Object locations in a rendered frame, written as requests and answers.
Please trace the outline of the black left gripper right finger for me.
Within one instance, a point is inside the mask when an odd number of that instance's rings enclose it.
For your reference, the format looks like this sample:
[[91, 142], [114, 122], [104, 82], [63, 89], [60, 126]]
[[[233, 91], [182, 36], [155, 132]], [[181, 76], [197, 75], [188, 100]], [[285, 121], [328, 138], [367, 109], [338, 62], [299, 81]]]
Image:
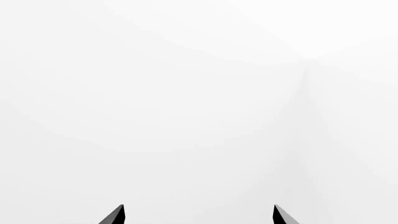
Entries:
[[272, 219], [274, 224], [300, 224], [279, 205], [274, 205]]

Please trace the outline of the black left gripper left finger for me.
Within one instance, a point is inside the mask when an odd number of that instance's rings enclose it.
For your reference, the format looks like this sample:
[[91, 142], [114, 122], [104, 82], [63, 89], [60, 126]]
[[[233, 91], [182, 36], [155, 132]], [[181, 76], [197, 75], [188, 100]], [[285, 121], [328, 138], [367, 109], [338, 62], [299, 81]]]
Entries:
[[124, 224], [125, 219], [124, 205], [120, 205], [98, 224]]

